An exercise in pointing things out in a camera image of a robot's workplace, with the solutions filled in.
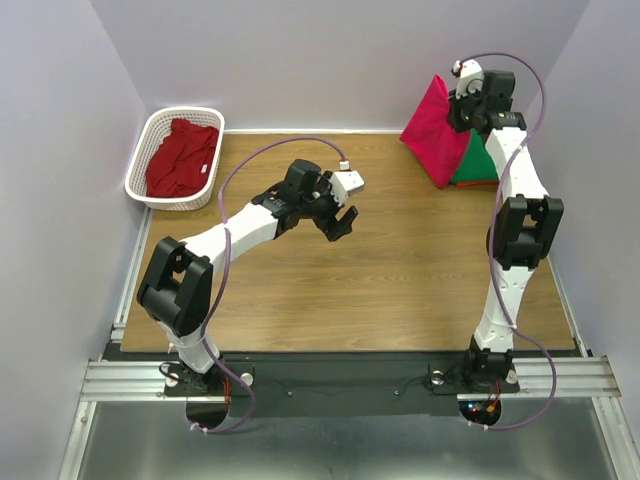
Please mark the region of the bright pink t shirt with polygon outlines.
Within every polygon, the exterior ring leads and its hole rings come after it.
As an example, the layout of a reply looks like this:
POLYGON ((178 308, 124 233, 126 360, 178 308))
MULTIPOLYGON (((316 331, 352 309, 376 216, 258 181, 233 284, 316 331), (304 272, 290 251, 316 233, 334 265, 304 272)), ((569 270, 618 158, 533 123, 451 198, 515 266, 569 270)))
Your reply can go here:
POLYGON ((471 134, 457 132, 448 123, 449 92, 444 79, 434 75, 424 96, 400 135, 433 184, 447 187, 466 154, 471 134))

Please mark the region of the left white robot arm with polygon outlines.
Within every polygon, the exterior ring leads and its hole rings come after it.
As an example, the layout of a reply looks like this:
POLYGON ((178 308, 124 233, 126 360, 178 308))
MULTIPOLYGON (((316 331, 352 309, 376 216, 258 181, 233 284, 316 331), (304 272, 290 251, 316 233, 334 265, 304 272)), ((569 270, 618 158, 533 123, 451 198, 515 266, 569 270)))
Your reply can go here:
POLYGON ((184 373, 199 393, 215 392, 222 382, 221 354, 209 340, 207 324, 221 297, 214 279, 229 279, 232 261, 310 220, 333 242, 348 235, 358 215, 347 201, 363 191, 361 175, 341 163, 337 172, 296 159, 280 182, 256 195, 238 213, 198 235, 167 236, 154 248, 136 300, 160 325, 176 349, 184 373))

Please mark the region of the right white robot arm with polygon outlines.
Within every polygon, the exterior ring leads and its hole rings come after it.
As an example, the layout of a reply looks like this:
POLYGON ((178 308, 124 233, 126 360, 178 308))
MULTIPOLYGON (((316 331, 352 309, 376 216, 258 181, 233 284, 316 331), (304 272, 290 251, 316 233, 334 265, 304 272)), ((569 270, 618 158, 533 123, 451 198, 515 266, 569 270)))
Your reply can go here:
POLYGON ((490 287, 460 366, 463 384, 482 390, 516 381, 517 316, 529 280, 549 254, 564 203, 540 181, 524 116, 511 109, 514 74, 485 70, 475 60, 456 62, 452 73, 457 85, 449 94, 448 122, 457 132, 474 131, 483 139, 498 175, 486 241, 490 287))

